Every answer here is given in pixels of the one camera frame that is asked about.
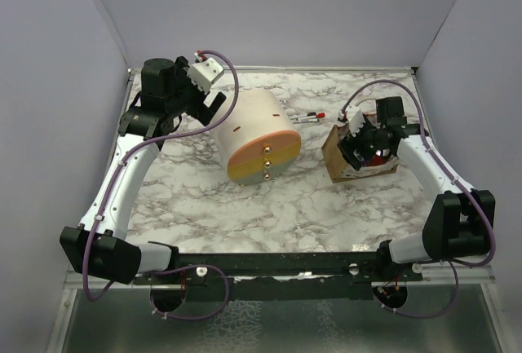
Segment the red can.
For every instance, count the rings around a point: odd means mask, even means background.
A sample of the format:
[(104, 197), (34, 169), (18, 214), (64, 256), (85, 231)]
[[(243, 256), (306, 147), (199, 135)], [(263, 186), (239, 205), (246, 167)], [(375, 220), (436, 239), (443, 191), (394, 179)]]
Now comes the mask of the red can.
[(389, 149), (377, 150), (367, 166), (379, 166), (387, 164), (392, 158), (392, 154)]

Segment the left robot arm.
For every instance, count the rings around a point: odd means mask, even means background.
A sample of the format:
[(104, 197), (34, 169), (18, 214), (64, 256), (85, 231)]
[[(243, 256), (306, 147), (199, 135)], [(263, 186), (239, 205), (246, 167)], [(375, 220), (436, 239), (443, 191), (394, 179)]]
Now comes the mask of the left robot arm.
[(128, 284), (147, 272), (165, 284), (178, 278), (175, 248), (133, 245), (126, 236), (144, 176), (166, 137), (176, 132), (175, 120), (188, 115), (208, 127), (225, 102), (219, 93), (211, 104), (205, 103), (223, 67), (210, 51), (195, 56), (194, 63), (183, 56), (144, 62), (141, 90), (119, 120), (113, 159), (101, 187), (77, 227), (65, 227), (60, 235), (73, 270), (83, 280), (95, 276)]

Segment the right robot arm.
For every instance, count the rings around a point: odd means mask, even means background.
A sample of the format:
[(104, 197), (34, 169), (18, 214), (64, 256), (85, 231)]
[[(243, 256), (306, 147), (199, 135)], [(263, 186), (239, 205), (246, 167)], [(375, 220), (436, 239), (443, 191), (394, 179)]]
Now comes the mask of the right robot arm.
[(377, 118), (371, 121), (355, 105), (340, 118), (348, 131), (338, 142), (345, 160), (363, 170), (383, 152), (402, 161), (422, 185), (431, 210), (419, 233), (382, 245), (384, 255), (374, 261), (383, 280), (394, 280), (404, 263), (424, 263), (484, 255), (493, 249), (491, 233), (495, 199), (460, 179), (435, 148), (421, 122), (410, 123), (399, 96), (376, 102)]

